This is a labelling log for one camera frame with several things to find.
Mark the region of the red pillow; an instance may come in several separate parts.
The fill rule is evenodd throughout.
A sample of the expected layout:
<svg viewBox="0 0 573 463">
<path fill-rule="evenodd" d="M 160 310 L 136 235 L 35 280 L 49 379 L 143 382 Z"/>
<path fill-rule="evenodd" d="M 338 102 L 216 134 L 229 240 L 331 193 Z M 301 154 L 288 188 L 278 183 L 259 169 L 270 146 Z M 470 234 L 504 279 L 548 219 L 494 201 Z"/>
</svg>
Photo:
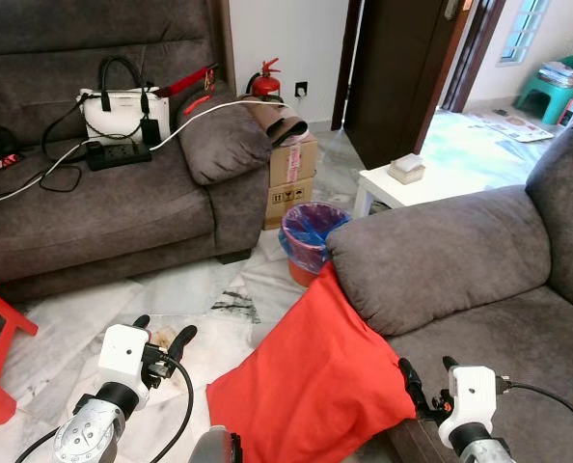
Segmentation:
<svg viewBox="0 0 573 463">
<path fill-rule="evenodd" d="M 332 263 L 205 395 L 211 424 L 239 436 L 244 463 L 340 463 L 418 416 L 397 354 L 354 312 Z"/>
</svg>

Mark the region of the dark grey two-seat sofa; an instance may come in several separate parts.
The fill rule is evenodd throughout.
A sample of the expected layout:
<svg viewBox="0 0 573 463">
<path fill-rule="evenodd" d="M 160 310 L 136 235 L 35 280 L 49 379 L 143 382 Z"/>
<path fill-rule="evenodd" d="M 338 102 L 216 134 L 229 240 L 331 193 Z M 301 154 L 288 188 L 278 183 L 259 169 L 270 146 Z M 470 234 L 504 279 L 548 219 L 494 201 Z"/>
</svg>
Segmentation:
<svg viewBox="0 0 573 463">
<path fill-rule="evenodd" d="M 573 404 L 573 126 L 524 184 L 373 213 L 327 243 L 354 312 L 428 397 L 451 356 Z M 573 463 L 573 415 L 551 398 L 512 389 L 491 423 L 521 463 Z"/>
</svg>

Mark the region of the grey long sofa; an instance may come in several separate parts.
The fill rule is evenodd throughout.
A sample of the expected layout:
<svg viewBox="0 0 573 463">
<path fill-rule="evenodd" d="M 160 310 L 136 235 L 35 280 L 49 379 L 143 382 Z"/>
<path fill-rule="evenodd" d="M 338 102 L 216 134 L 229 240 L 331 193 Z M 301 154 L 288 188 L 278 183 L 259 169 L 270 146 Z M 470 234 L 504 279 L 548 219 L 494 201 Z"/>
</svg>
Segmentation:
<svg viewBox="0 0 573 463">
<path fill-rule="evenodd" d="M 0 126 L 23 159 L 0 169 L 0 296 L 20 303 L 197 259 L 259 238 L 272 146 L 217 70 L 169 96 L 151 161 L 92 172 L 80 90 L 124 56 L 152 87 L 221 66 L 219 0 L 0 0 Z"/>
</svg>

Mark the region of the grey robot leg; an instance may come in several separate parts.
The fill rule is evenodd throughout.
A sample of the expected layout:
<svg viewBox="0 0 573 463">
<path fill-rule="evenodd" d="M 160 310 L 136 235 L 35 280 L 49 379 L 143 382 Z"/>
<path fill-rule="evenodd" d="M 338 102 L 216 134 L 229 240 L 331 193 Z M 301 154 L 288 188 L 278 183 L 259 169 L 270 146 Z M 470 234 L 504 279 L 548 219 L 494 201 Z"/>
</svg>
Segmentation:
<svg viewBox="0 0 573 463">
<path fill-rule="evenodd" d="M 188 463 L 243 463 L 241 437 L 225 426 L 212 426 L 200 436 Z"/>
</svg>

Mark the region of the waste bin blue liner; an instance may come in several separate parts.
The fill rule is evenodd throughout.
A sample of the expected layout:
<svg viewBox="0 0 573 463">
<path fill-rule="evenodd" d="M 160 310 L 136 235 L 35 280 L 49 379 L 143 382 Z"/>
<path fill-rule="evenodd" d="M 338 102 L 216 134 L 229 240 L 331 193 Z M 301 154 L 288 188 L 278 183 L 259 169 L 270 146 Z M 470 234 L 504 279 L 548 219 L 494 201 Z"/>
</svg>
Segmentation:
<svg viewBox="0 0 573 463">
<path fill-rule="evenodd" d="M 309 286 L 329 263 L 327 235 L 347 224 L 351 216 L 335 204 L 293 204 L 284 211 L 278 241 L 289 259 L 289 274 L 300 286 Z"/>
</svg>

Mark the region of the black power strip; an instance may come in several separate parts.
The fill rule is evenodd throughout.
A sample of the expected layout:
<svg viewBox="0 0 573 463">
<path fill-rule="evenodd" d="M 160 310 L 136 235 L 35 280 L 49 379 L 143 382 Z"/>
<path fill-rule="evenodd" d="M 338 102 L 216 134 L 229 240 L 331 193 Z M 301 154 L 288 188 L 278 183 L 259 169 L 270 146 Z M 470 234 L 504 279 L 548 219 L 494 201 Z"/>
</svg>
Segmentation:
<svg viewBox="0 0 573 463">
<path fill-rule="evenodd" d="M 150 150 L 140 143 L 102 145 L 98 141 L 88 141 L 83 147 L 85 163 L 92 172 L 151 161 Z"/>
</svg>

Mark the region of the cardboard box black symbols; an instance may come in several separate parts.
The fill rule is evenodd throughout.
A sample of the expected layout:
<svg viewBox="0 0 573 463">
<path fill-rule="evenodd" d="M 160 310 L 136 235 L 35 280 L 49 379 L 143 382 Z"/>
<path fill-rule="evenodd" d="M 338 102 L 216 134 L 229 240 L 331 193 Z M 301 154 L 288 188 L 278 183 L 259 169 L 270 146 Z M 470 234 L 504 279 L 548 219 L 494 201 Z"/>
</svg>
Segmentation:
<svg viewBox="0 0 573 463">
<path fill-rule="evenodd" d="M 280 228 L 287 210 L 296 204 L 311 202 L 313 191 L 312 177 L 270 186 L 267 190 L 267 208 L 262 229 L 267 231 Z"/>
</svg>

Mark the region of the small beige tissue box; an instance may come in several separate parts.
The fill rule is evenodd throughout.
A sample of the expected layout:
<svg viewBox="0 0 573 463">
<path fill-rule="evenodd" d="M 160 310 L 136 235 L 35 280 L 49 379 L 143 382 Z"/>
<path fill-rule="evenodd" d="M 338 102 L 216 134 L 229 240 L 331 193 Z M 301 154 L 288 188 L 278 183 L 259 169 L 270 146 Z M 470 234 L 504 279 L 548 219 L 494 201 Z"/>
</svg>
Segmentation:
<svg viewBox="0 0 573 463">
<path fill-rule="evenodd" d="M 410 184 L 423 179 L 426 164 L 417 154 L 407 154 L 405 157 L 393 160 L 388 164 L 387 173 L 401 184 Z"/>
</svg>

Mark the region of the white low table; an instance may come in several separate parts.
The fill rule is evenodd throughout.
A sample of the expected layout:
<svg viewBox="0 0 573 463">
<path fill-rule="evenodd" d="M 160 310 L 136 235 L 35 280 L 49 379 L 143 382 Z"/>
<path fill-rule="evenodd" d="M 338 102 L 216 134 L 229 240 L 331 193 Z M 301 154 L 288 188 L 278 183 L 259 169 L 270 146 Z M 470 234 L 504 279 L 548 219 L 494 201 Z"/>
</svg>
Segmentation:
<svg viewBox="0 0 573 463">
<path fill-rule="evenodd" d="M 514 110 L 530 118 L 525 112 Z M 559 126 L 534 123 L 556 135 Z M 390 208 L 436 202 L 503 186 L 524 184 L 551 140 L 520 143 L 493 129 L 480 126 L 463 112 L 438 110 L 424 137 L 422 180 L 401 184 L 387 173 L 387 166 L 358 173 L 351 215 L 365 217 L 375 203 Z"/>
</svg>

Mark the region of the cardboard box red print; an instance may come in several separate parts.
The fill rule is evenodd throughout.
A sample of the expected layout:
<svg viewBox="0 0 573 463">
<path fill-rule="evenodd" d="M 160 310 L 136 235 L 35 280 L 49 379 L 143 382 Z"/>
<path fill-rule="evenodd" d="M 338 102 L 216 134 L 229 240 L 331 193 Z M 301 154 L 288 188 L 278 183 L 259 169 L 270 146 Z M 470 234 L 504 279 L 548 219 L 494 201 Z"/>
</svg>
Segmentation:
<svg viewBox="0 0 573 463">
<path fill-rule="evenodd" d="M 295 145 L 278 146 L 270 151 L 270 188 L 287 182 L 312 179 L 320 157 L 320 146 L 313 135 L 308 135 Z"/>
</svg>

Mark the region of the folded brown cloth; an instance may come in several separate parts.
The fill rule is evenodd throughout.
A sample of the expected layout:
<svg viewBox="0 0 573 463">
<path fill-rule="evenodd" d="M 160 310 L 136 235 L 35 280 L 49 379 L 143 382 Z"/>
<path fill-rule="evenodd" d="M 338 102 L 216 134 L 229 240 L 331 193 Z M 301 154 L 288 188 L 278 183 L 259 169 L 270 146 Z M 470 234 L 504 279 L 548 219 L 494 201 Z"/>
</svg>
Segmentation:
<svg viewBox="0 0 573 463">
<path fill-rule="evenodd" d="M 281 101 L 261 100 L 252 96 L 244 96 L 242 101 L 248 101 L 244 107 L 263 129 L 273 149 L 309 140 L 309 125 L 290 106 Z"/>
</svg>

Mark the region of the spread newspaper sheet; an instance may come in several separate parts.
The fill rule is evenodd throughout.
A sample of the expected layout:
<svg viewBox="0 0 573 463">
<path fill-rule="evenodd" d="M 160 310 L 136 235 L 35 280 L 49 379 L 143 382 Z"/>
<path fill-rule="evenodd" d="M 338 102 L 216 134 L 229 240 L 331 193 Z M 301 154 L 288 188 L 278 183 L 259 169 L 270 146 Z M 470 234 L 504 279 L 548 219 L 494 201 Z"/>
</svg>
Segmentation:
<svg viewBox="0 0 573 463">
<path fill-rule="evenodd" d="M 477 121 L 484 128 L 503 135 L 508 140 L 520 143 L 533 143 L 551 140 L 555 133 L 539 124 L 534 123 L 530 118 L 515 112 L 514 110 L 494 107 L 476 112 L 467 112 L 468 118 Z"/>
</svg>

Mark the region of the red fire extinguisher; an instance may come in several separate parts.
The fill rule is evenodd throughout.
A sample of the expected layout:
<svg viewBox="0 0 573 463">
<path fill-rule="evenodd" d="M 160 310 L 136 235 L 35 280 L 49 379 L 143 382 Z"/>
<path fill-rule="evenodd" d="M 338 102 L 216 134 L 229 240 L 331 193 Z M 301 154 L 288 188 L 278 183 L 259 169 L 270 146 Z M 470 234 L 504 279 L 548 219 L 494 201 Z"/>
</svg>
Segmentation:
<svg viewBox="0 0 573 463">
<path fill-rule="evenodd" d="M 274 76 L 274 73 L 279 71 L 274 68 L 275 63 L 278 61 L 278 58 L 274 58 L 268 62 L 261 63 L 260 71 L 253 74 L 251 79 L 247 81 L 246 87 L 244 87 L 246 96 L 259 98 L 261 101 L 283 101 L 281 97 L 281 81 Z"/>
</svg>

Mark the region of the green plastic stool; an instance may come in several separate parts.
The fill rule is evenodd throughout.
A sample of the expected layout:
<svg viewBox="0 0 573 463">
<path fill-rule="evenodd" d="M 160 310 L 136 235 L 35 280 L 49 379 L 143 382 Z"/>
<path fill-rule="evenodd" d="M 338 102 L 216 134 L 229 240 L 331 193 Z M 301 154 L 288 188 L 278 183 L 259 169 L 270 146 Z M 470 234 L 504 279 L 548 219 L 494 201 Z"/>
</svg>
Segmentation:
<svg viewBox="0 0 573 463">
<path fill-rule="evenodd" d="M 573 66 L 573 56 L 559 59 Z M 528 79 L 514 101 L 515 109 L 537 115 L 542 123 L 557 124 L 569 102 L 573 100 L 573 88 L 557 88 L 534 74 Z"/>
</svg>

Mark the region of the dark brown wooden door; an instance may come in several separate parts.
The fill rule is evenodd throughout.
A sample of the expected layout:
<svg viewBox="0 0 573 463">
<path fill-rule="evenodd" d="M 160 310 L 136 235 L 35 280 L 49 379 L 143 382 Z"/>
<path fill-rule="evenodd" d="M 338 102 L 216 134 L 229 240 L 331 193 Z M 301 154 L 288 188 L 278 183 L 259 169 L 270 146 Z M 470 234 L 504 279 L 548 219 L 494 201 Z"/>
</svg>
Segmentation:
<svg viewBox="0 0 573 463">
<path fill-rule="evenodd" d="M 370 171 L 422 150 L 469 0 L 351 0 L 334 128 Z"/>
</svg>

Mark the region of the stack of newspapers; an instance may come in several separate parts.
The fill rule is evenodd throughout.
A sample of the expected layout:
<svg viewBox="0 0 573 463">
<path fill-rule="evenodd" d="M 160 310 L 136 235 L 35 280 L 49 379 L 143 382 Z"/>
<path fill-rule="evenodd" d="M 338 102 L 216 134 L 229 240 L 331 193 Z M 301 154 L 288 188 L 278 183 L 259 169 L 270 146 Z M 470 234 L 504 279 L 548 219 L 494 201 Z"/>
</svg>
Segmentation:
<svg viewBox="0 0 573 463">
<path fill-rule="evenodd" d="M 573 88 L 573 66 L 566 65 L 564 62 L 545 63 L 539 68 L 537 76 L 557 88 Z"/>
</svg>

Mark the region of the blue tinted louvre window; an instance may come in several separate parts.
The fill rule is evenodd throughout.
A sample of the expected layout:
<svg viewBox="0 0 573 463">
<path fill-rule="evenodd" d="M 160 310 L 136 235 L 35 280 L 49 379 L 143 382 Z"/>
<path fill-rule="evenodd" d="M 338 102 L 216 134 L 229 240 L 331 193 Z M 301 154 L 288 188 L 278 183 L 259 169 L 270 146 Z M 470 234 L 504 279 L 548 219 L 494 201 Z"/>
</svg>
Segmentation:
<svg viewBox="0 0 573 463">
<path fill-rule="evenodd" d="M 506 43 L 499 54 L 499 66 L 515 66 L 525 61 L 542 25 L 550 0 L 522 0 Z"/>
</svg>

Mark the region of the dark brown door frame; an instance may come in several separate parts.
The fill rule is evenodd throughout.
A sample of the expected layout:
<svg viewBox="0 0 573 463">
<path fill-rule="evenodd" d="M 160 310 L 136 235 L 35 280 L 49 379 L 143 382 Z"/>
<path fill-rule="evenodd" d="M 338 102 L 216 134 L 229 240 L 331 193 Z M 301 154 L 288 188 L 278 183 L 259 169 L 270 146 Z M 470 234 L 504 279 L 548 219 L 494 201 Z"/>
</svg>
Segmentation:
<svg viewBox="0 0 573 463">
<path fill-rule="evenodd" d="M 455 49 L 452 70 L 440 100 L 441 109 L 466 109 L 489 45 L 497 31 L 507 0 L 473 0 L 462 42 Z"/>
</svg>

